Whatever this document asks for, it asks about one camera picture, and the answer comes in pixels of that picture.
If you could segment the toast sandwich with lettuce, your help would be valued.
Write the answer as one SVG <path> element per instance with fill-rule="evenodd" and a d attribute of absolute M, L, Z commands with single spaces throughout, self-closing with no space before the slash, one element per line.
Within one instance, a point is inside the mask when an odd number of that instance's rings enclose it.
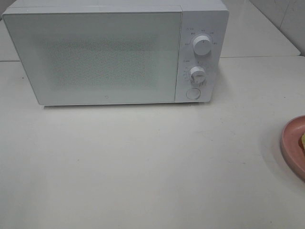
<path fill-rule="evenodd" d="M 299 146 L 305 150 L 305 134 L 303 134 L 299 139 Z"/>

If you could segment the round white door button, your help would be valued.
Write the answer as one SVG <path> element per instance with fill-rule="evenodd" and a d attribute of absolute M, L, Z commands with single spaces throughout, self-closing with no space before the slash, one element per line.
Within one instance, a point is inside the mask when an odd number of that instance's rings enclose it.
<path fill-rule="evenodd" d="M 200 97 L 201 91 L 197 88 L 191 88 L 186 92 L 188 99 L 196 100 Z"/>

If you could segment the white microwave knob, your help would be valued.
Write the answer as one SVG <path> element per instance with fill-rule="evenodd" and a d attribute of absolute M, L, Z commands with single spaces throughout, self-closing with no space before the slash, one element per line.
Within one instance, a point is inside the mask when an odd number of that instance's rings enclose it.
<path fill-rule="evenodd" d="M 201 84 L 206 79 L 206 71 L 201 66 L 195 66 L 190 69 L 190 78 L 192 83 Z"/>
<path fill-rule="evenodd" d="M 197 36 L 193 40 L 193 51 L 199 56 L 205 56 L 211 51 L 212 42 L 207 35 Z"/>

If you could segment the white microwave door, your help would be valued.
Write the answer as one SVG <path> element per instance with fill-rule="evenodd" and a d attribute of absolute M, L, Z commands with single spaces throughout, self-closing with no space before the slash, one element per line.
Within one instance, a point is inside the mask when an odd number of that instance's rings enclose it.
<path fill-rule="evenodd" d="M 4 21 L 41 105 L 175 98 L 181 13 L 20 14 Z"/>

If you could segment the upper white microwave knob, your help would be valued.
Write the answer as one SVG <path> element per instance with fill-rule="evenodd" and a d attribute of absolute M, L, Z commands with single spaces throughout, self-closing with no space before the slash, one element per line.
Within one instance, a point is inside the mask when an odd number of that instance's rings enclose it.
<path fill-rule="evenodd" d="M 205 56 L 211 51 L 212 42 L 207 35 L 197 36 L 193 40 L 193 51 L 199 56 Z"/>

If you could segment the white microwave oven body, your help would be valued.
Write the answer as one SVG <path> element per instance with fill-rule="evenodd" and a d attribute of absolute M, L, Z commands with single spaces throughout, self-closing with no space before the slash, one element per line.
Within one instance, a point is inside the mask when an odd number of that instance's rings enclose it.
<path fill-rule="evenodd" d="M 229 18 L 229 11 L 220 0 L 17 0 L 4 11 L 2 18 L 20 14 L 162 12 L 179 12 L 182 15 L 175 98 L 167 103 L 210 101 Z M 207 35 L 212 42 L 211 51 L 205 56 L 193 51 L 193 40 L 200 35 Z M 190 69 L 195 66 L 201 66 L 206 71 L 206 79 L 201 84 L 191 81 Z M 201 91 L 198 99 L 187 98 L 186 92 L 191 88 Z"/>

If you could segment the pink round plate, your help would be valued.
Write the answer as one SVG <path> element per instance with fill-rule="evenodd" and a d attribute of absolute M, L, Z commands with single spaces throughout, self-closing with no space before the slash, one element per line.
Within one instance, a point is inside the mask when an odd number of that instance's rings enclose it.
<path fill-rule="evenodd" d="M 305 134 L 305 116 L 290 120 L 281 133 L 281 152 L 290 169 L 305 181 L 305 146 L 302 137 Z"/>

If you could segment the lower white microwave knob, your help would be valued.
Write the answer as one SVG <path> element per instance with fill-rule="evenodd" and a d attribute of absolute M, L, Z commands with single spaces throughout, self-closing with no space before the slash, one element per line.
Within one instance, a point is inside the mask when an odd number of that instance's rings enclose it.
<path fill-rule="evenodd" d="M 201 84 L 206 79 L 206 71 L 201 66 L 195 66 L 190 69 L 190 78 L 192 83 Z"/>

